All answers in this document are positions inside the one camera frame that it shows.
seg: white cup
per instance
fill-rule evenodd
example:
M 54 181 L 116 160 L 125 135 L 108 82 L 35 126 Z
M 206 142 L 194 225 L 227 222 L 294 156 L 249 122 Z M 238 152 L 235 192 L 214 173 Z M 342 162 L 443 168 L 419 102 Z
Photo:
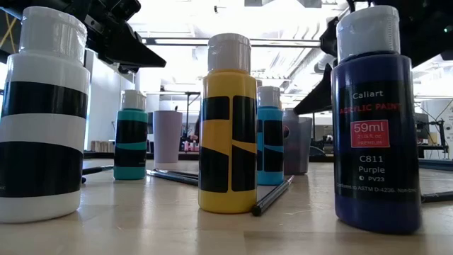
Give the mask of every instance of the white cup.
M 178 168 L 179 143 L 183 114 L 174 110 L 156 110 L 153 114 L 154 167 Z

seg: red label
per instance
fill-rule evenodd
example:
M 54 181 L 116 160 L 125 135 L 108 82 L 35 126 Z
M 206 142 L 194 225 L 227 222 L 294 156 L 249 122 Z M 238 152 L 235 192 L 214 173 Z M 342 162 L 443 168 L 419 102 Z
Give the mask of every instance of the red label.
M 389 121 L 365 120 L 351 122 L 351 147 L 390 147 Z

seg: table surface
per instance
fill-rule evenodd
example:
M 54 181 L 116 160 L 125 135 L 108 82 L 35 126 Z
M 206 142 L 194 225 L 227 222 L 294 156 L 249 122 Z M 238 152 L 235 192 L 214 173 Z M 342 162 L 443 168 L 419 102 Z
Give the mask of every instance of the table surface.
M 84 167 L 112 163 L 93 159 Z M 198 168 L 196 161 L 179 166 Z M 355 229 L 335 215 L 329 163 L 311 163 L 262 217 L 205 212 L 196 187 L 155 177 L 115 181 L 108 171 L 87 179 L 76 212 L 0 225 L 0 254 L 453 254 L 453 202 L 423 205 L 423 227 L 411 236 Z M 423 193 L 453 190 L 449 172 L 421 170 L 420 180 Z M 270 189 L 258 187 L 258 196 Z

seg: white paint bottle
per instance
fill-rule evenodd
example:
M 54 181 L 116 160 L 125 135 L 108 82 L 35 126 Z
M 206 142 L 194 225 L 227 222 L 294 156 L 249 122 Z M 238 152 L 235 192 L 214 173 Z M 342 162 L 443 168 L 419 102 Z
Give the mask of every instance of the white paint bottle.
M 0 120 L 0 222 L 46 220 L 80 204 L 86 27 L 45 7 L 26 8 L 22 24 Z

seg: blue paint bottle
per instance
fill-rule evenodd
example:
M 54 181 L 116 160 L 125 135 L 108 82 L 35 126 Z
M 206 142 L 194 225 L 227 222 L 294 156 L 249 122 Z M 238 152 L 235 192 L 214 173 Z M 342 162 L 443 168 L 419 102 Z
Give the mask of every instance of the blue paint bottle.
M 118 111 L 113 176 L 117 180 L 143 179 L 147 164 L 148 114 L 146 96 L 140 91 L 125 90 Z
M 283 176 L 283 125 L 280 88 L 258 87 L 258 185 L 280 185 Z
M 337 26 L 333 70 L 335 205 L 360 229 L 408 234 L 421 223 L 411 60 L 398 11 L 375 6 Z

